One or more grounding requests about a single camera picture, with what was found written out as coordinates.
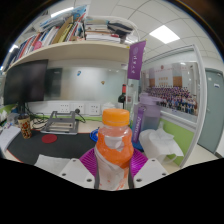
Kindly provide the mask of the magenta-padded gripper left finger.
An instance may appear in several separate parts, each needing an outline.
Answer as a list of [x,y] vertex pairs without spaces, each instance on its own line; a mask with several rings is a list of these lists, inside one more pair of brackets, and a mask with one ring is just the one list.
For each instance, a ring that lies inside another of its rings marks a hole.
[[59,176],[78,186],[90,189],[99,187],[99,175],[94,149],[88,150],[79,159],[72,158]]

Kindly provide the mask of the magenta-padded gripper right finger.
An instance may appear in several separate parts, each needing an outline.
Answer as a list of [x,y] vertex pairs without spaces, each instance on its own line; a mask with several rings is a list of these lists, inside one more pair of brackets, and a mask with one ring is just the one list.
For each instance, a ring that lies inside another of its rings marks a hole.
[[139,150],[134,150],[128,176],[130,189],[141,188],[167,175],[168,172],[157,159],[148,159]]

